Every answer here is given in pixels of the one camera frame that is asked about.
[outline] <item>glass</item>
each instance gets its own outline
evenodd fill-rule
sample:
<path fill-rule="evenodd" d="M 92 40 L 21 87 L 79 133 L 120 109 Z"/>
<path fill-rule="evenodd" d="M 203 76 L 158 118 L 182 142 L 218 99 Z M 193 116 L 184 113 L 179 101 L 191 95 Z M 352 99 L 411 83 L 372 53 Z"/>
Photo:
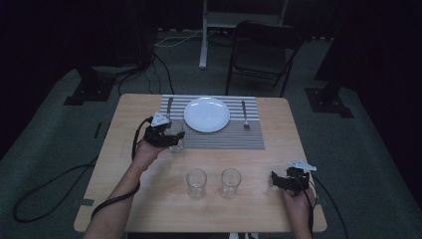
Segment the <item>glass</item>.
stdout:
<path fill-rule="evenodd" d="M 237 195 L 242 175 L 235 168 L 228 168 L 221 173 L 220 193 L 224 198 L 233 198 Z"/>
<path fill-rule="evenodd" d="M 200 199 L 205 196 L 205 184 L 207 173 L 200 168 L 190 170 L 186 175 L 189 196 L 193 199 Z"/>
<path fill-rule="evenodd" d="M 177 135 L 180 132 L 183 132 L 183 123 L 177 120 L 173 120 L 171 122 L 171 127 L 167 128 L 164 133 L 165 135 Z M 181 138 L 179 142 L 177 143 L 177 145 L 170 146 L 169 148 L 172 152 L 178 152 L 178 151 L 181 151 L 183 147 L 184 147 L 184 140 L 183 138 Z"/>

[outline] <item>stand base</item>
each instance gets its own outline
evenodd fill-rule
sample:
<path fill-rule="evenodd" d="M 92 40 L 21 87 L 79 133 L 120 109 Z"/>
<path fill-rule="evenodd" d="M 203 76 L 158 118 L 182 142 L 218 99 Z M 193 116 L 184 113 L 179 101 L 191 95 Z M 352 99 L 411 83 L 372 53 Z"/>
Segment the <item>stand base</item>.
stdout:
<path fill-rule="evenodd" d="M 80 82 L 74 94 L 67 97 L 64 106 L 81 106 L 84 102 L 106 102 L 111 93 L 115 78 L 100 79 L 99 89 L 96 93 L 84 91 L 83 83 Z"/>
<path fill-rule="evenodd" d="M 305 88 L 308 100 L 315 113 L 331 113 L 340 114 L 342 118 L 353 119 L 353 114 L 350 109 L 345 107 L 339 96 L 335 97 L 330 105 L 322 104 L 320 93 L 322 89 L 318 88 Z"/>

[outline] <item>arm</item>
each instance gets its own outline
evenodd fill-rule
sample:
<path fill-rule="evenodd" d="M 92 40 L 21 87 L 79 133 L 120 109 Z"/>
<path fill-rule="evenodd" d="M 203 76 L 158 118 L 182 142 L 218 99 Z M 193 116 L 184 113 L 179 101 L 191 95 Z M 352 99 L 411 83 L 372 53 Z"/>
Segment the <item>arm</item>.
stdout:
<path fill-rule="evenodd" d="M 132 191 L 142 173 L 157 159 L 162 150 L 164 148 L 154 147 L 145 141 L 140 142 L 133 162 L 108 199 Z M 126 227 L 132 201 L 133 196 L 100 210 L 90 222 L 84 238 L 120 238 Z"/>
<path fill-rule="evenodd" d="M 311 209 L 306 196 L 301 193 L 296 197 L 292 197 L 286 189 L 281 190 L 296 239 L 312 239 L 313 236 L 308 226 Z M 315 196 L 313 191 L 308 188 L 306 193 L 311 202 L 314 202 Z"/>

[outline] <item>plate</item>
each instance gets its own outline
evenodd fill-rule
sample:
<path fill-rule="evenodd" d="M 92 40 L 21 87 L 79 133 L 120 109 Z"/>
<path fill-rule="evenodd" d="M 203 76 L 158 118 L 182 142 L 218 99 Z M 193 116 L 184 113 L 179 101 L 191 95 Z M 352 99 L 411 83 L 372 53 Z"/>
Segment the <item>plate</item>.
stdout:
<path fill-rule="evenodd" d="M 201 132 L 213 132 L 223 128 L 230 119 L 229 108 L 214 98 L 198 98 L 184 110 L 186 123 Z"/>

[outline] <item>gray placemat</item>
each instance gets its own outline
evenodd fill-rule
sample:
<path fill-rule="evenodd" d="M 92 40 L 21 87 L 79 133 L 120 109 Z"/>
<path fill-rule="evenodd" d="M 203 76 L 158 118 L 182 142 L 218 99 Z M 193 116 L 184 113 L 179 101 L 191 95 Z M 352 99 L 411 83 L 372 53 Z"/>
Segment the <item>gray placemat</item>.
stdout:
<path fill-rule="evenodd" d="M 160 107 L 162 114 L 167 113 L 167 102 L 170 97 L 173 97 L 170 117 L 183 123 L 186 132 L 184 139 L 186 148 L 265 149 L 256 98 L 164 95 Z M 183 117 L 184 109 L 191 101 L 201 97 L 215 98 L 227 105 L 230 120 L 226 126 L 215 132 L 200 132 L 187 125 Z M 251 129 L 243 128 L 245 119 L 242 101 L 245 101 Z"/>

